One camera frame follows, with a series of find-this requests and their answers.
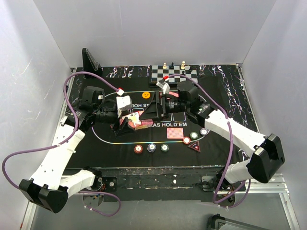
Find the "red-backed playing card deck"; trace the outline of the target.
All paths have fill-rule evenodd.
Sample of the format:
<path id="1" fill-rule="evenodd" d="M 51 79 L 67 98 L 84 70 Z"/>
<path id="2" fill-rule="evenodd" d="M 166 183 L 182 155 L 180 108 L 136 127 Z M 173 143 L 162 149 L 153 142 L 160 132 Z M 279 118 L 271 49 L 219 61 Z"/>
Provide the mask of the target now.
<path id="1" fill-rule="evenodd" d="M 153 125 L 153 120 L 152 119 L 145 119 L 145 120 L 140 120 L 142 122 L 142 124 L 140 126 L 135 127 L 135 130 L 139 130 L 139 129 L 146 129 L 149 128 Z"/>

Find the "red playing card box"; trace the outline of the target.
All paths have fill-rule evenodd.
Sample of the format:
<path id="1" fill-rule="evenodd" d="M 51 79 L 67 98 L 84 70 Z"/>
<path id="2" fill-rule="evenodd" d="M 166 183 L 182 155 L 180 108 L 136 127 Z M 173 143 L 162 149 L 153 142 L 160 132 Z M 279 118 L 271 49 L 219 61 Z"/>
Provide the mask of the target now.
<path id="1" fill-rule="evenodd" d="M 125 115 L 125 116 L 120 118 L 119 124 L 121 125 L 124 122 L 124 120 L 127 118 L 128 119 L 128 124 L 132 128 L 138 127 L 138 126 L 140 126 L 142 124 L 142 122 L 140 121 L 139 117 L 140 117 L 139 112 L 135 112 L 135 113 L 131 113 L 131 114 Z"/>

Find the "yellow big blind button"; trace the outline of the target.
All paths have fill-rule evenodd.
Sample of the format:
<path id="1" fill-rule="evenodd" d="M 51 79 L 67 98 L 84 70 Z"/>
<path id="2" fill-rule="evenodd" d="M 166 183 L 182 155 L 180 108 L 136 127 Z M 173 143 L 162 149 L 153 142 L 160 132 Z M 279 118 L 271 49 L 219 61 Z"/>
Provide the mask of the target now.
<path id="1" fill-rule="evenodd" d="M 151 96 L 150 92 L 143 92 L 143 93 L 142 93 L 142 97 L 143 97 L 144 99 L 149 99 L 150 96 Z"/>

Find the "red poker chip stack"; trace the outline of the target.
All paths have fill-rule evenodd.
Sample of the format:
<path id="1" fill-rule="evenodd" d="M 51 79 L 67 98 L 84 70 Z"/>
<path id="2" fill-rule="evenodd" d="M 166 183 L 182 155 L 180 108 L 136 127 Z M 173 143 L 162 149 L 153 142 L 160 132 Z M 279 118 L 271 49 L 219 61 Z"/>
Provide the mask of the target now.
<path id="1" fill-rule="evenodd" d="M 135 152 L 136 154 L 141 154 L 141 153 L 143 152 L 143 147 L 142 147 L 142 145 L 136 145 L 136 146 L 134 147 L 134 152 Z"/>

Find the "dealt red-backed playing card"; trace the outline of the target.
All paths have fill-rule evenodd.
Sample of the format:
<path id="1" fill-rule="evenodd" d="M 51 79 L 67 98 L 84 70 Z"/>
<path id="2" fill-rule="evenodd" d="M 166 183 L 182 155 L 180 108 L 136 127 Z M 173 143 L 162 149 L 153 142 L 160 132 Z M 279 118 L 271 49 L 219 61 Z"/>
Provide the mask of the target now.
<path id="1" fill-rule="evenodd" d="M 183 128 L 168 127 L 166 129 L 166 136 L 168 139 L 183 139 L 184 130 Z"/>

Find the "blue poker chip stack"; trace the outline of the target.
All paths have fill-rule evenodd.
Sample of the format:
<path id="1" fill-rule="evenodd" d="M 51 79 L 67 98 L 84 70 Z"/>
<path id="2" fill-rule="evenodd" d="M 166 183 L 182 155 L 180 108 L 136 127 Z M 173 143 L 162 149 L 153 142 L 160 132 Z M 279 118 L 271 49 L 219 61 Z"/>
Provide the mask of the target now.
<path id="1" fill-rule="evenodd" d="M 154 143 L 150 143 L 147 147 L 147 151 L 153 153 L 155 152 L 155 150 L 156 150 L 156 145 Z"/>

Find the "green poker chip stack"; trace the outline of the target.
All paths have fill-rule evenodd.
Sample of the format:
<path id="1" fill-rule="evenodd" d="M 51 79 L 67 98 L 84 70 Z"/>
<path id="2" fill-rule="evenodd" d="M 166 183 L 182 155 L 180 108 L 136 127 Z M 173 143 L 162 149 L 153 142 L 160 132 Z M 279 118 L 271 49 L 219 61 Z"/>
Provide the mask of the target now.
<path id="1" fill-rule="evenodd" d="M 168 152 L 169 151 L 169 146 L 167 144 L 162 144 L 161 145 L 161 151 Z"/>

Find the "red chips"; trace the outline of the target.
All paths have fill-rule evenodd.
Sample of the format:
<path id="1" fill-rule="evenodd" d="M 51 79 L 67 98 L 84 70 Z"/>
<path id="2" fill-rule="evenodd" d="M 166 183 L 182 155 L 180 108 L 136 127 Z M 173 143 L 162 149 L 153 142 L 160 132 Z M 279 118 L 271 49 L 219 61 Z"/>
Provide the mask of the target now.
<path id="1" fill-rule="evenodd" d="M 189 143 L 191 142 L 191 140 L 190 140 L 189 137 L 184 137 L 184 138 L 182 139 L 182 141 L 183 141 L 184 144 L 189 144 Z"/>

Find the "green chips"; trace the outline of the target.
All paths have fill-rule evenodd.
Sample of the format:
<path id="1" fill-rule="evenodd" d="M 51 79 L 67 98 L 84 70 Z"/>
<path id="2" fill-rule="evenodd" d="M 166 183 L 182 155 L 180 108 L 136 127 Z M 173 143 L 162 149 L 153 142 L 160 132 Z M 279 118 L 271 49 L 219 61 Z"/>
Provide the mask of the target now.
<path id="1" fill-rule="evenodd" d="M 190 133 L 190 138 L 191 139 L 197 139 L 198 138 L 198 133 L 197 132 L 191 132 Z"/>

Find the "black triangular all-in marker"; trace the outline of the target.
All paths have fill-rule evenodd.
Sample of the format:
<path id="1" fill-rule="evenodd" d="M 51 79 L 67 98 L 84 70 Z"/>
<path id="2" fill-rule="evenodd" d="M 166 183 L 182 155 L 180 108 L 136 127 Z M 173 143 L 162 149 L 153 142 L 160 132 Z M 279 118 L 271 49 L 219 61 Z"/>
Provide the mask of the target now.
<path id="1" fill-rule="evenodd" d="M 199 141 L 195 141 L 195 142 L 189 144 L 188 147 L 189 147 L 190 149 L 193 149 L 194 151 L 197 151 L 197 152 L 200 152 L 200 151 L 201 151 L 201 150 L 200 150 L 200 143 L 199 143 Z"/>

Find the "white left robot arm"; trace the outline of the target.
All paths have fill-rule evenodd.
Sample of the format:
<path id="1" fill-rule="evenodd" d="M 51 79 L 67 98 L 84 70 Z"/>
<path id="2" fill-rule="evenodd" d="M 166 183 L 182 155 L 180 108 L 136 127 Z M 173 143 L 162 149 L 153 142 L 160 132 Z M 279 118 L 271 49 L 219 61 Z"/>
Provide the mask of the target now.
<path id="1" fill-rule="evenodd" d="M 21 180 L 19 190 L 30 202 L 53 213 L 59 213 L 69 197 L 83 189 L 101 192 L 104 181 L 101 171 L 96 168 L 84 167 L 66 179 L 62 175 L 77 146 L 95 123 L 110 124 L 116 135 L 153 124 L 154 117 L 145 112 L 125 113 L 131 108 L 131 98 L 123 90 L 119 90 L 115 100 L 107 100 L 102 88 L 86 87 L 81 99 L 70 106 L 71 113 L 56 133 L 61 142 L 48 151 L 30 179 Z"/>

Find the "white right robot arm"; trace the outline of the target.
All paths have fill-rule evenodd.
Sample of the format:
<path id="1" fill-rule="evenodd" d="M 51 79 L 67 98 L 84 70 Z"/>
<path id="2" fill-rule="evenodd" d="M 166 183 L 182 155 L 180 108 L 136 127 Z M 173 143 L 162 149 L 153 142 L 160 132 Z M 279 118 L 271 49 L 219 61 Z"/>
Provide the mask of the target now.
<path id="1" fill-rule="evenodd" d="M 226 164 L 217 178 L 218 187 L 226 191 L 248 179 L 268 183 L 285 162 L 280 138 L 275 134 L 257 133 L 229 118 L 217 103 L 210 104 L 199 96 L 200 87 L 193 81 L 178 83 L 178 96 L 173 97 L 169 94 L 167 80 L 168 77 L 163 77 L 156 84 L 163 91 L 156 102 L 159 118 L 184 112 L 190 121 L 229 140 L 248 156 L 242 162 Z"/>

